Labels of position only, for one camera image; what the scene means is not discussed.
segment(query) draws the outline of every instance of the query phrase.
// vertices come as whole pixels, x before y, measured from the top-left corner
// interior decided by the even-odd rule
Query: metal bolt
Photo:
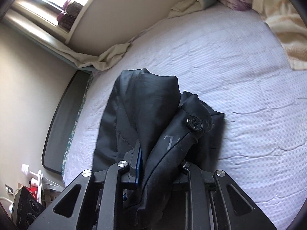
[[[88,177],[88,176],[90,176],[91,174],[92,174],[92,172],[91,172],[90,170],[85,170],[85,171],[82,172],[82,175],[83,175],[84,177]]]
[[[216,172],[216,175],[217,175],[217,176],[220,176],[220,177],[223,177],[223,176],[226,175],[226,173],[225,173],[224,170],[218,170],[218,171]]]
[[[185,168],[187,168],[187,167],[189,167],[191,164],[189,163],[189,162],[186,162],[186,161],[183,161],[182,163],[181,163],[181,166],[182,167],[185,167]]]
[[[125,167],[125,166],[127,166],[127,162],[126,161],[119,161],[118,163],[117,163],[117,165],[119,166],[119,167]]]

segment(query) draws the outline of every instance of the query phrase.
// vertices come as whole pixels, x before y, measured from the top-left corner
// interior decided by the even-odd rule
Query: beige wall
[[[184,0],[89,0],[66,43],[77,52],[99,56],[166,18],[180,1]]]
[[[55,181],[41,163],[48,128],[75,73],[69,66],[7,25],[0,24],[0,196],[5,184],[29,185],[21,165]]]

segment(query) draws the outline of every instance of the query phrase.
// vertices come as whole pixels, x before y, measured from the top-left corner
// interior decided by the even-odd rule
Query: yellow blanket
[[[252,8],[278,37],[293,70],[307,69],[307,28],[289,0],[253,0]]]

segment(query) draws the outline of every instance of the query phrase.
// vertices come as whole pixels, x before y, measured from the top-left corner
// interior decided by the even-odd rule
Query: bed frame
[[[90,75],[78,70],[56,108],[44,145],[41,162],[45,169],[62,173],[62,162]]]

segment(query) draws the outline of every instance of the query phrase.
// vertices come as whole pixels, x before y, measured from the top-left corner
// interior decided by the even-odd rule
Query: black button
[[[203,129],[201,120],[194,116],[188,117],[188,126],[194,131],[201,131]]]

